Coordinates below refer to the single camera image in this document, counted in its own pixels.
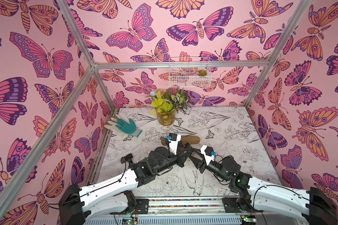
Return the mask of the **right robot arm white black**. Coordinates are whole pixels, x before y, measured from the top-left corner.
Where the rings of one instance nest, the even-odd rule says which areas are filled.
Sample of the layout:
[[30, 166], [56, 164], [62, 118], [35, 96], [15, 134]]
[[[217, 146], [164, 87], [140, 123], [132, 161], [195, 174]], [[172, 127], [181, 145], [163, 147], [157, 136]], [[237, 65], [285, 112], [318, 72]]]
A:
[[296, 219], [305, 225], [338, 225], [337, 206], [320, 189], [288, 188], [266, 182], [241, 171], [233, 156], [216, 161], [216, 154], [193, 150], [189, 156], [194, 166], [210, 172], [222, 185], [239, 195], [242, 211], [268, 211]]

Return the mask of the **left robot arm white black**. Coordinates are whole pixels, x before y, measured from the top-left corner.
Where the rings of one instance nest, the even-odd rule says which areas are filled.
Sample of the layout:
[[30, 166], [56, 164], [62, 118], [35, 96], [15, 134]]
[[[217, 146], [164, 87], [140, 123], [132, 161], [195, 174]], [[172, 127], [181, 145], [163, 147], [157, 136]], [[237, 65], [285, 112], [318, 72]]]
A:
[[131, 164], [121, 175], [91, 186], [70, 185], [58, 203], [61, 224], [73, 225], [74, 222], [83, 224], [95, 203], [148, 184], [157, 176], [170, 171], [175, 165], [184, 167], [186, 159], [192, 152], [190, 144], [179, 147], [176, 153], [172, 153], [168, 148], [158, 147], [151, 151], [147, 158]]

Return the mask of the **wooden watch stand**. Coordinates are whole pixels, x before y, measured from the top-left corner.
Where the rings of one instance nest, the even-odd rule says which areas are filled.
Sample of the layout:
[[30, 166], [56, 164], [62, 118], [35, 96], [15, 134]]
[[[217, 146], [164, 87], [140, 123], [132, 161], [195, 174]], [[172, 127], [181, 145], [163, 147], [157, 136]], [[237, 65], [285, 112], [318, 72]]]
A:
[[[181, 146], [186, 145], [187, 143], [189, 144], [198, 144], [200, 143], [201, 139], [197, 136], [189, 136], [189, 137], [181, 137]], [[163, 146], [167, 146], [166, 139], [164, 137], [161, 137], [161, 144]]]

